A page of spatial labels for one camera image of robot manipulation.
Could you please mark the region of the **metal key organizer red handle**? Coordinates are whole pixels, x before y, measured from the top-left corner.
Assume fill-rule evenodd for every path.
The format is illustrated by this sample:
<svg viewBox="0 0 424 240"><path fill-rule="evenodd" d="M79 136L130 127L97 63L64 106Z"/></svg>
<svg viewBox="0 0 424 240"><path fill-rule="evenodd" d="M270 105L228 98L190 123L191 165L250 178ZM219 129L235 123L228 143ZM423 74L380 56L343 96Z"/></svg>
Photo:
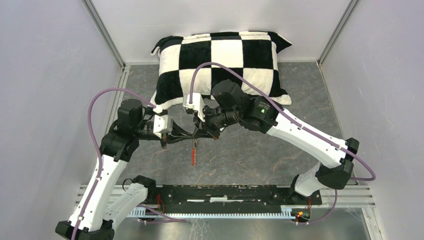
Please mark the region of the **metal key organizer red handle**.
<svg viewBox="0 0 424 240"><path fill-rule="evenodd" d="M197 145L198 145L199 139L193 138L192 139L192 149L191 149L191 165L195 166L196 163L196 151L197 151Z"/></svg>

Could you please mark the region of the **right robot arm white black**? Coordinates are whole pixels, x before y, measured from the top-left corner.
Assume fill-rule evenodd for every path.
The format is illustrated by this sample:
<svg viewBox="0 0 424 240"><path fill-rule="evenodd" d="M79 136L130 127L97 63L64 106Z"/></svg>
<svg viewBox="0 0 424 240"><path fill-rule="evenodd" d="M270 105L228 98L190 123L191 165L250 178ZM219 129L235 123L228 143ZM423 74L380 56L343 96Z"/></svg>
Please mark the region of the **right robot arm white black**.
<svg viewBox="0 0 424 240"><path fill-rule="evenodd" d="M345 151L356 154L360 145L357 139L332 137L297 119L269 98L248 95L229 79L215 85L211 93L218 107L206 106L199 93L190 93L183 100L186 109L196 113L195 124L201 133L218 139L225 127L240 124L247 130L287 141L319 161L294 178L288 191L293 203L302 204L325 187L342 190L351 179L354 158Z"/></svg>

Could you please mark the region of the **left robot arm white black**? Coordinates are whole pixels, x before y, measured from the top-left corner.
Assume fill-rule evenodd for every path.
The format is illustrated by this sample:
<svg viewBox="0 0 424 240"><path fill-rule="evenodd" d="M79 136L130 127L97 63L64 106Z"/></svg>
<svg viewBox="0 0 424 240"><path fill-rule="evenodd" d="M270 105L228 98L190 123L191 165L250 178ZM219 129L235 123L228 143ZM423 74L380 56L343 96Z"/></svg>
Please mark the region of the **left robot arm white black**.
<svg viewBox="0 0 424 240"><path fill-rule="evenodd" d="M144 106L138 99L125 100L117 110L117 120L110 126L97 148L97 163L89 184L69 219L60 221L55 233L66 240L112 240L125 218L140 204L158 203L153 213L164 216L165 203L154 179L138 175L129 187L109 203L115 183L130 162L141 140L172 142L172 133L187 132L176 125L160 105Z"/></svg>

